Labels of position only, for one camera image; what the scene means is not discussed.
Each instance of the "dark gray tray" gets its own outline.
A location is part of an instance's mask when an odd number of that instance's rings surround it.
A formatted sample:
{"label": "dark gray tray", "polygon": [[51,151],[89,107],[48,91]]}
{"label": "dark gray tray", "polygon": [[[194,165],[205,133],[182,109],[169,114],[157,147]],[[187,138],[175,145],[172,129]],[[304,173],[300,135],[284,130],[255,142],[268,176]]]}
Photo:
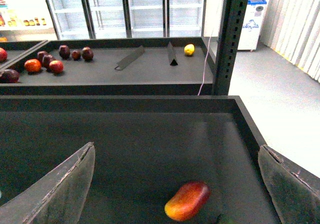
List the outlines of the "dark gray tray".
{"label": "dark gray tray", "polygon": [[0,42],[0,48],[3,48],[8,53],[8,58],[4,62],[0,62],[0,69],[8,67],[14,61],[23,58],[33,49],[48,42],[47,40],[34,40],[34,41],[9,41]]}
{"label": "dark gray tray", "polygon": [[[177,66],[171,66],[167,46],[173,45]],[[185,56],[184,47],[195,45],[192,57]],[[90,47],[93,61],[63,60],[64,72],[53,75],[45,71],[28,74],[23,65],[37,57],[38,51],[47,51],[61,60],[60,45],[72,50]],[[145,52],[124,70],[115,70],[117,62],[139,46]],[[50,41],[28,56],[17,60],[12,68],[21,72],[19,83],[0,85],[0,94],[6,95],[196,95],[203,80],[206,44],[201,37],[98,39]],[[208,62],[213,65],[210,51]],[[203,94],[211,93],[213,74],[206,66]]]}
{"label": "dark gray tray", "polygon": [[79,223],[176,223],[165,203],[190,180],[208,203],[185,223],[279,224],[258,166],[266,144],[237,96],[0,96],[0,204],[94,142]]}

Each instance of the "glass door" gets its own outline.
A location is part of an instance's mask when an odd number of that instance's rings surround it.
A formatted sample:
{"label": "glass door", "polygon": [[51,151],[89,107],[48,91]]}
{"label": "glass door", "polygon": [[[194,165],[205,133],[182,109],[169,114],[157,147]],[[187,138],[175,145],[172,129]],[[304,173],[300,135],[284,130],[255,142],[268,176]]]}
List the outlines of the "glass door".
{"label": "glass door", "polygon": [[128,0],[133,38],[164,36],[163,0]]}
{"label": "glass door", "polygon": [[204,0],[169,0],[169,36],[199,37]]}
{"label": "glass door", "polygon": [[123,0],[88,0],[97,39],[126,38]]}
{"label": "glass door", "polygon": [[48,0],[58,38],[89,39],[82,0]]}

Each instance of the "shelf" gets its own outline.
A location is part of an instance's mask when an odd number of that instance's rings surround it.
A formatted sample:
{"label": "shelf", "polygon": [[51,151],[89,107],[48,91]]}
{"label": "shelf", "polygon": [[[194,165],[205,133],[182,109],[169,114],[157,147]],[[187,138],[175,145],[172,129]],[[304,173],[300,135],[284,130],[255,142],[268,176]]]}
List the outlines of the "shelf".
{"label": "shelf", "polygon": [[54,13],[83,13],[83,8],[66,8],[66,9],[59,9],[59,10],[53,10]]}
{"label": "shelf", "polygon": [[141,5],[141,6],[131,6],[131,10],[148,10],[148,9],[162,9],[162,5]]}
{"label": "shelf", "polygon": [[89,36],[87,28],[65,30],[65,31],[62,31],[60,34],[63,36],[71,36],[71,35],[78,35],[78,36],[88,35]]}
{"label": "shelf", "polygon": [[34,25],[34,26],[0,26],[0,31],[36,31],[51,29],[53,26],[48,25]]}
{"label": "shelf", "polygon": [[133,32],[163,32],[163,27],[142,27],[142,28],[132,28]]}
{"label": "shelf", "polygon": [[200,31],[198,25],[170,25],[170,31]]}
{"label": "shelf", "polygon": [[123,6],[90,6],[92,12],[98,11],[123,11]]}
{"label": "shelf", "polygon": [[126,33],[126,27],[94,27],[94,31],[97,34],[103,33]]}
{"label": "shelf", "polygon": [[178,9],[178,8],[202,8],[203,4],[201,3],[194,3],[194,4],[171,4],[171,9]]}

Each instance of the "glass door refrigerator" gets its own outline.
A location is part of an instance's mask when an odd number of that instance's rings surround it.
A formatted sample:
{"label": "glass door refrigerator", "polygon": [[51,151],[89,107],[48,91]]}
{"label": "glass door refrigerator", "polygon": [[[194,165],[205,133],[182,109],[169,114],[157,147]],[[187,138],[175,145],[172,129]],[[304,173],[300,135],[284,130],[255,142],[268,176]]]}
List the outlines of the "glass door refrigerator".
{"label": "glass door refrigerator", "polygon": [[200,37],[205,0],[168,0],[170,37]]}
{"label": "glass door refrigerator", "polygon": [[164,37],[164,0],[128,0],[133,38]]}
{"label": "glass door refrigerator", "polygon": [[46,0],[60,40],[93,38],[85,0]]}
{"label": "glass door refrigerator", "polygon": [[88,0],[95,38],[126,38],[123,0]]}

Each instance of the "product on shelf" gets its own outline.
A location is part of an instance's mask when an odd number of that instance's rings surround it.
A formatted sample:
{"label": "product on shelf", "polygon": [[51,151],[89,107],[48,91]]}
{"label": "product on shelf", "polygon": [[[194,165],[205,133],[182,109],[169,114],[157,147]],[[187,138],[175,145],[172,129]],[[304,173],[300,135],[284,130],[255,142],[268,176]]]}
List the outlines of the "product on shelf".
{"label": "product on shelf", "polygon": [[35,20],[35,24],[36,24],[37,26],[40,26],[39,18],[38,18],[38,17],[35,17],[34,20]]}
{"label": "product on shelf", "polygon": [[54,74],[59,74],[64,71],[64,64],[60,60],[53,60],[50,62],[49,68]]}
{"label": "product on shelf", "polygon": [[71,53],[71,56],[72,56],[73,60],[78,61],[81,58],[81,52],[79,50],[74,50]]}
{"label": "product on shelf", "polygon": [[91,61],[94,58],[94,52],[90,49],[90,47],[84,47],[82,49],[82,58],[85,61]]}
{"label": "product on shelf", "polygon": [[29,25],[30,25],[30,26],[35,26],[35,25],[36,25],[36,24],[35,24],[35,21],[34,21],[33,19],[29,20]]}
{"label": "product on shelf", "polygon": [[48,52],[46,52],[45,50],[39,51],[36,54],[36,58],[38,59],[38,61],[41,63],[42,66],[43,66],[42,61],[43,61],[45,55],[48,55]]}
{"label": "product on shelf", "polygon": [[52,55],[50,55],[50,54],[44,55],[44,56],[43,56],[43,59],[42,59],[42,66],[43,66],[44,68],[46,68],[48,71],[50,71],[49,65],[50,65],[50,63],[51,63],[52,61],[54,61],[54,60],[56,60],[56,59],[55,59]]}
{"label": "product on shelf", "polygon": [[0,62],[6,61],[8,58],[8,53],[5,49],[0,47]]}
{"label": "product on shelf", "polygon": [[184,184],[164,206],[166,215],[178,222],[193,218],[210,197],[209,187],[202,181]]}
{"label": "product on shelf", "polygon": [[195,53],[195,46],[193,44],[186,45],[184,48],[184,54],[192,56]]}
{"label": "product on shelf", "polygon": [[59,47],[59,55],[62,59],[67,60],[70,57],[70,49],[67,45],[61,45]]}
{"label": "product on shelf", "polygon": [[4,27],[5,25],[6,25],[6,22],[5,22],[5,20],[4,20],[3,16],[2,16],[2,13],[0,13],[0,26]]}
{"label": "product on shelf", "polygon": [[24,68],[29,73],[38,73],[41,70],[41,63],[37,59],[30,59],[24,63]]}
{"label": "product on shelf", "polygon": [[0,83],[17,83],[20,74],[16,70],[5,69],[0,71]]}
{"label": "product on shelf", "polygon": [[44,18],[41,18],[41,21],[43,26],[47,25],[46,20]]}

